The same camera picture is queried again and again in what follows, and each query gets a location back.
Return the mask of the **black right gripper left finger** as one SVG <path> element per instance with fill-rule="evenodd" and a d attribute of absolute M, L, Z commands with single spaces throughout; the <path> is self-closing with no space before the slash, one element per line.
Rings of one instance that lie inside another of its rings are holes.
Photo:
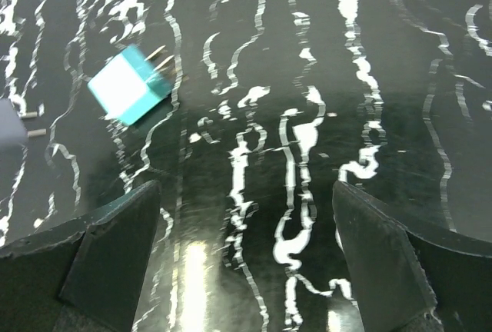
<path fill-rule="evenodd" d="M 130 331 L 161 208 L 149 181 L 1 249 L 3 331 Z"/>

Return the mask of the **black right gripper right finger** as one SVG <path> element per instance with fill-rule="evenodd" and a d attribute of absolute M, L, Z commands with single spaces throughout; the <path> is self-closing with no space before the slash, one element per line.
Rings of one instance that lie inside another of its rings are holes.
<path fill-rule="evenodd" d="M 366 331 L 489 331 L 491 243 L 390 207 L 346 182 L 334 221 Z"/>

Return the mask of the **dark purple plug adapter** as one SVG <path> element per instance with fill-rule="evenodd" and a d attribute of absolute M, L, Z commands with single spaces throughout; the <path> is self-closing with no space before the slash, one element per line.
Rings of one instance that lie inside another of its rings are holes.
<path fill-rule="evenodd" d="M 36 111 L 19 114 L 8 98 L 1 99 L 1 148 L 25 144 L 29 138 L 44 136 L 45 128 L 28 131 L 24 119 L 37 118 Z"/>

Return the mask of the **teal plug adapter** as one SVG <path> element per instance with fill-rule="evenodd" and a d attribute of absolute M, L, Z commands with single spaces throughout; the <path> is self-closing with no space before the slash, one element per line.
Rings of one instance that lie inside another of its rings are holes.
<path fill-rule="evenodd" d="M 164 70 L 175 57 L 169 55 L 158 65 L 165 46 L 145 55 L 136 45 L 129 45 L 113 57 L 88 82 L 88 89 L 101 105 L 107 119 L 133 125 L 172 92 Z"/>

